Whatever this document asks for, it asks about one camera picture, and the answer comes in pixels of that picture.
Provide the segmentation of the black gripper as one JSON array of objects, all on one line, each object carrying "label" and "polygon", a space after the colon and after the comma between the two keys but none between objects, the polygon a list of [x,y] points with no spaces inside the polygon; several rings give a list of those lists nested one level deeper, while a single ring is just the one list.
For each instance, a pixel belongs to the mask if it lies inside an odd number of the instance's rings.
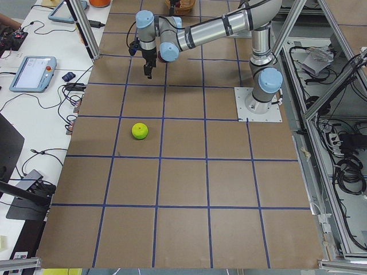
[{"label": "black gripper", "polygon": [[148,79],[152,79],[152,70],[156,67],[157,49],[142,49],[142,56],[146,60],[146,63],[143,66],[144,74]]}]

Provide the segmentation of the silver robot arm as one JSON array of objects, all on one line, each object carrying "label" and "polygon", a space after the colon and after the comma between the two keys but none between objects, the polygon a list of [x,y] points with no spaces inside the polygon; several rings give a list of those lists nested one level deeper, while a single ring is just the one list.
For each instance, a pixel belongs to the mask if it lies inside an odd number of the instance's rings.
[{"label": "silver robot arm", "polygon": [[141,10],[135,16],[137,37],[128,45],[128,51],[131,56],[141,52],[146,61],[144,74],[152,78],[157,58],[173,62],[183,51],[240,31],[250,31],[250,68],[255,86],[246,97],[245,104],[250,112],[265,114],[283,82],[282,74],[272,64],[276,56],[270,43],[271,21],[281,4],[278,0],[241,1],[240,7],[234,11],[187,27],[182,27],[180,17],[163,17]]}]

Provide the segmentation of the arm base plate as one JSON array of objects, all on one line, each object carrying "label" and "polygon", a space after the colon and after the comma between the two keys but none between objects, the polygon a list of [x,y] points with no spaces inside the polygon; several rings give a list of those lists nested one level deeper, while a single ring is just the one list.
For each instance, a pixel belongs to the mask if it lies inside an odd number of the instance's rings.
[{"label": "arm base plate", "polygon": [[238,121],[281,123],[281,103],[276,95],[270,102],[260,103],[253,98],[252,90],[252,87],[234,87]]}]

